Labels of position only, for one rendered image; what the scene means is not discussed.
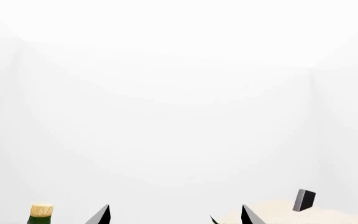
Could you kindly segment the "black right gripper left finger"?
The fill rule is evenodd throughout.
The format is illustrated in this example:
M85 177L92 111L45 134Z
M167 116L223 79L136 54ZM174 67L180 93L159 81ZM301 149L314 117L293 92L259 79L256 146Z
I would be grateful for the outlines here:
M109 205L105 205L94 214L85 224L110 224L111 213Z

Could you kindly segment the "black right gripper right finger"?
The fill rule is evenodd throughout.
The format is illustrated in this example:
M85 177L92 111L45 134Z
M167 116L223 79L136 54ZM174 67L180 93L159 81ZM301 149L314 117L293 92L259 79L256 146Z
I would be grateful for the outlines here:
M247 205L242 205L242 224L265 224Z

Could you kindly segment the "green wine bottle with cork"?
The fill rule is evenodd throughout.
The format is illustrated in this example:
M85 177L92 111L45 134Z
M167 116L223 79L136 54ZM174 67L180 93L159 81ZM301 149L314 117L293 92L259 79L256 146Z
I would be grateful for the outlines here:
M33 203L27 224L51 224L53 209L51 203Z

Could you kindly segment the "black rectangular block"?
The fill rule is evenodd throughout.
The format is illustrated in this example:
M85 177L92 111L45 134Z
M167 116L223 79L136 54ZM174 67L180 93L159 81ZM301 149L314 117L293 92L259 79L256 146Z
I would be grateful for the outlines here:
M316 197L315 192L300 189L297 193L293 210L296 212L300 212L302 210L306 210L307 208L311 208L314 204L315 197Z

